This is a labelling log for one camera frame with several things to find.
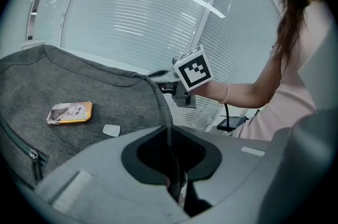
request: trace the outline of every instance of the zipper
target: zipper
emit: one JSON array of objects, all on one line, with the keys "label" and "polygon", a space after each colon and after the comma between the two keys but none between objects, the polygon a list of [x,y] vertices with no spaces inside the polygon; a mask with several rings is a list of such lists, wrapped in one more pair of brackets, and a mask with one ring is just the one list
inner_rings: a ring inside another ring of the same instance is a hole
[{"label": "zipper", "polygon": [[14,132],[8,124],[5,122],[4,118],[0,114],[0,126],[5,131],[7,136],[15,143],[15,145],[28,157],[32,159],[32,172],[35,179],[35,183],[39,183],[43,179],[42,168],[47,163],[46,154],[40,152],[28,142],[23,140],[21,137]]}]

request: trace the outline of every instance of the black device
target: black device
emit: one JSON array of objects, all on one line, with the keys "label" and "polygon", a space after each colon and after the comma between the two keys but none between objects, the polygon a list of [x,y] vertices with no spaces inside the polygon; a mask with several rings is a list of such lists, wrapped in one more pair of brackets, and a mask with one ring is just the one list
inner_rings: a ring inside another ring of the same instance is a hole
[{"label": "black device", "polygon": [[227,117],[217,125],[217,130],[222,130],[222,131],[233,131],[235,130],[237,127],[239,127],[241,124],[245,123],[246,120],[248,120],[249,118],[247,118],[246,116],[243,117],[230,117],[229,116],[229,109],[228,109],[228,105],[224,104],[225,108],[226,108],[226,113],[227,113]]}]

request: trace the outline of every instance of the small white object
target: small white object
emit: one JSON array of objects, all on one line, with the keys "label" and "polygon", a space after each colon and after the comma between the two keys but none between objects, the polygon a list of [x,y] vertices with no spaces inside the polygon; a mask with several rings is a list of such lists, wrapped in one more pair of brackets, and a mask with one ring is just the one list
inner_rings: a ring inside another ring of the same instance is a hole
[{"label": "small white object", "polygon": [[112,137],[118,137],[120,134],[121,127],[119,125],[105,125],[104,133]]},{"label": "small white object", "polygon": [[242,147],[241,151],[245,152],[245,153],[248,153],[248,154],[258,155],[258,156],[265,155],[264,151],[258,150],[258,149],[254,149],[254,148],[250,148],[250,147]]},{"label": "small white object", "polygon": [[176,61],[174,69],[186,91],[191,91],[214,78],[202,45],[182,54]]}]

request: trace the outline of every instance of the pink dress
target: pink dress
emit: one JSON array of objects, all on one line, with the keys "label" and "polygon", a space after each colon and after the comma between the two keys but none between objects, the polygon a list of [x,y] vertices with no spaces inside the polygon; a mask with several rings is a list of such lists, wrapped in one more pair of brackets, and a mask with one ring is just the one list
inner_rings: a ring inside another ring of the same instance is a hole
[{"label": "pink dress", "polygon": [[270,141],[277,130],[291,127],[316,111],[298,71],[321,45],[334,19],[325,3],[312,2],[305,8],[304,21],[299,44],[292,50],[289,65],[285,68],[282,61],[281,80],[272,99],[257,116],[239,126],[233,132],[234,137]]}]

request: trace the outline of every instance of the gray fabric cover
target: gray fabric cover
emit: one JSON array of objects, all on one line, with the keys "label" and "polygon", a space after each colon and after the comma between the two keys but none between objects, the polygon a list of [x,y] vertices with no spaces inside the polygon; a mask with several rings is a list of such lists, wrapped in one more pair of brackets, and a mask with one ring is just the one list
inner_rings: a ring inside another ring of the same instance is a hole
[{"label": "gray fabric cover", "polygon": [[[87,123],[48,125],[52,106],[92,101]],[[28,143],[48,155],[45,174],[91,144],[111,138],[106,124],[120,135],[158,125],[170,127],[169,107],[147,76],[91,62],[54,46],[40,45],[0,60],[0,113]],[[10,167],[34,185],[31,159],[0,128],[0,150]]]}]

